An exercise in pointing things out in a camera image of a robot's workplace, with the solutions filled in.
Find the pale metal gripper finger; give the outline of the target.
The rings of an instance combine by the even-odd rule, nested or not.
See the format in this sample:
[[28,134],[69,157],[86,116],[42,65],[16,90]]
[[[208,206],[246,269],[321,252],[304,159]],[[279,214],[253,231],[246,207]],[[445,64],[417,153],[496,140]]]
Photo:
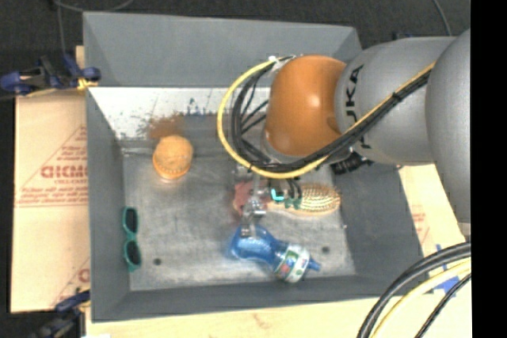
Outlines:
[[255,237],[256,236],[255,223],[254,223],[253,217],[242,216],[240,218],[239,236],[241,238],[248,238],[248,237]]
[[266,205],[259,199],[249,199],[246,202],[246,217],[260,218],[266,215]]

